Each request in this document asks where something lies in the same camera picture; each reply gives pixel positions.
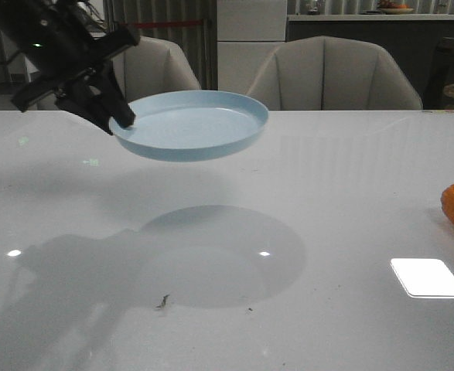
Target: table surface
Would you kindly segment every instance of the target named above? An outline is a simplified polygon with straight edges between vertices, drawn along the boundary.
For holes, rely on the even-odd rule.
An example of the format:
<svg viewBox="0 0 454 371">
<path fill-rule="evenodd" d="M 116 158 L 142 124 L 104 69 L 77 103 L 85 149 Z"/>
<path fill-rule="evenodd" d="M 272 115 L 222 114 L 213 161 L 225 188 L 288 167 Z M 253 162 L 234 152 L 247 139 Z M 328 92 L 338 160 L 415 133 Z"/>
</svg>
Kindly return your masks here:
<svg viewBox="0 0 454 371">
<path fill-rule="evenodd" d="M 454 112 L 271 112 L 168 163 L 0 111 L 0 371 L 454 370 L 454 298 L 390 264 L 454 274 L 452 183 Z"/>
</svg>

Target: chair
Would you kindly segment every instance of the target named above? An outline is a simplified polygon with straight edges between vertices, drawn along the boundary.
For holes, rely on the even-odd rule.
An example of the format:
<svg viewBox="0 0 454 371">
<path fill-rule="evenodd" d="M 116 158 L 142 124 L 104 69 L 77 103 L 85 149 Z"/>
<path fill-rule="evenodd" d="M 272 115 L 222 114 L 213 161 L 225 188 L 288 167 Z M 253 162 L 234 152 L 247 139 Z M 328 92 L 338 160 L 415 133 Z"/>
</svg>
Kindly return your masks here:
<svg viewBox="0 0 454 371">
<path fill-rule="evenodd" d="M 114 60 L 127 101 L 177 90 L 201 88 L 182 49 L 170 41 L 141 36 L 139 44 Z"/>
<path fill-rule="evenodd" d="M 418 93 L 385 49 L 328 36 L 276 48 L 247 95 L 272 111 L 422 109 Z"/>
</svg>

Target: kitchen counter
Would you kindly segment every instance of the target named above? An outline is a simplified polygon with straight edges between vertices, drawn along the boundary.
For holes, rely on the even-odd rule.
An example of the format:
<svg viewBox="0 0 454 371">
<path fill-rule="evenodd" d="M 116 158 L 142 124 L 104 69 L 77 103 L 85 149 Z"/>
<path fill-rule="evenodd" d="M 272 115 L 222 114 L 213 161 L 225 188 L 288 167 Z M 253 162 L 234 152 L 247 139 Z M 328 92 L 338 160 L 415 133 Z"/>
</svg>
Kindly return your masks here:
<svg viewBox="0 0 454 371">
<path fill-rule="evenodd" d="M 328 21 L 454 21 L 454 14 L 328 14 L 289 15 L 289 22 Z"/>
</svg>

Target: blue plate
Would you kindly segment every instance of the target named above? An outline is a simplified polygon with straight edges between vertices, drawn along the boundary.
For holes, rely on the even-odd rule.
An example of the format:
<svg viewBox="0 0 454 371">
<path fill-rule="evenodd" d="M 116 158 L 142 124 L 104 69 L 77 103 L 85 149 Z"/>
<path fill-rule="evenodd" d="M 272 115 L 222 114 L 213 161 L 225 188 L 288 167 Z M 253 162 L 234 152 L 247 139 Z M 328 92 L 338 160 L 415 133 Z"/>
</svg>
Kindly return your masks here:
<svg viewBox="0 0 454 371">
<path fill-rule="evenodd" d="M 188 162 L 240 151 L 261 134 L 268 109 L 244 95 L 186 90 L 145 97 L 130 104 L 135 122 L 110 129 L 129 151 L 156 160 Z"/>
</svg>

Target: glossy table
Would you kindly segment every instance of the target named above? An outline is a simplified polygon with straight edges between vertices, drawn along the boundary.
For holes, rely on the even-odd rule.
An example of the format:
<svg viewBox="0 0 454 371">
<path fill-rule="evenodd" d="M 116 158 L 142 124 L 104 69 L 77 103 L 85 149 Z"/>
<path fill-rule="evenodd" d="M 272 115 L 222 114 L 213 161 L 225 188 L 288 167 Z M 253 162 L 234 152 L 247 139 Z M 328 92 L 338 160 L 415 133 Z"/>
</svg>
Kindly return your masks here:
<svg viewBox="0 0 454 371">
<path fill-rule="evenodd" d="M 271 112 L 250 148 L 140 158 L 0 112 L 0 371 L 454 370 L 454 113 Z"/>
</svg>

